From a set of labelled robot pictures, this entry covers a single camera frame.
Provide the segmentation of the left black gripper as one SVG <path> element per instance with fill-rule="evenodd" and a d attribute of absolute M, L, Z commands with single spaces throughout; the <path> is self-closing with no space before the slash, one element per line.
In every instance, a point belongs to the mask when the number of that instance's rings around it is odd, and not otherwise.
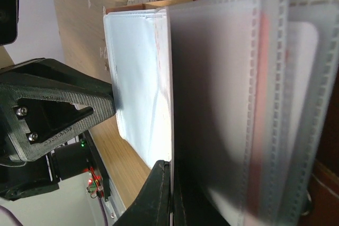
<path fill-rule="evenodd" d="M 50 151 L 116 113 L 111 84 L 55 59 L 39 58 L 1 69 L 1 198 L 59 189 Z"/>

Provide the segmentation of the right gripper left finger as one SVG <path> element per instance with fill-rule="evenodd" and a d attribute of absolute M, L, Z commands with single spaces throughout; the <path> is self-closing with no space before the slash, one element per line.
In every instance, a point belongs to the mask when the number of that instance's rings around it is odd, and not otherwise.
<path fill-rule="evenodd" d="M 114 223 L 121 226 L 169 225 L 171 182 L 170 163 L 158 160 L 133 203 Z"/>

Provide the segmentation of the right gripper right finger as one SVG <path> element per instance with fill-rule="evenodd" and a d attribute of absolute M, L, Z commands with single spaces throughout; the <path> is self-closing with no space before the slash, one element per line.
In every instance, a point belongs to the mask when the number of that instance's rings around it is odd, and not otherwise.
<path fill-rule="evenodd" d="M 182 162 L 174 168 L 174 225 L 227 225 Z"/>

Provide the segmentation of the brown leather card holder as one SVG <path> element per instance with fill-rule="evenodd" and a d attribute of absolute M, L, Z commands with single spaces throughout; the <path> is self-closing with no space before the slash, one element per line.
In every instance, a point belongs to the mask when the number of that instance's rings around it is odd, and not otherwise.
<path fill-rule="evenodd" d="M 188 0 L 107 10 L 119 134 L 182 162 L 227 225 L 297 225 L 338 110 L 338 0 Z"/>

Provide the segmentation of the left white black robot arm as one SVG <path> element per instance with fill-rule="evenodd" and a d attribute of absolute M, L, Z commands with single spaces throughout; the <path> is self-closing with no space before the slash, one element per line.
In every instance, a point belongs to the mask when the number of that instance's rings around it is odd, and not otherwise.
<path fill-rule="evenodd" d="M 55 59 L 1 69 L 1 198 L 56 191 L 91 168 L 91 147 L 70 140 L 113 117 L 109 83 Z"/>

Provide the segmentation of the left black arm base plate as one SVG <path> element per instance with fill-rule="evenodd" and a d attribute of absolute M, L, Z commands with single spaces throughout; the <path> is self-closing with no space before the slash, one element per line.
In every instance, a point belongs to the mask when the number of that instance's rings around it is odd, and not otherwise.
<path fill-rule="evenodd" d="M 107 202 L 111 196 L 108 171 L 90 132 L 85 131 L 78 137 L 81 148 L 86 151 L 87 172 L 90 175 L 87 181 L 87 192 L 91 198 L 103 198 L 104 201 Z"/>

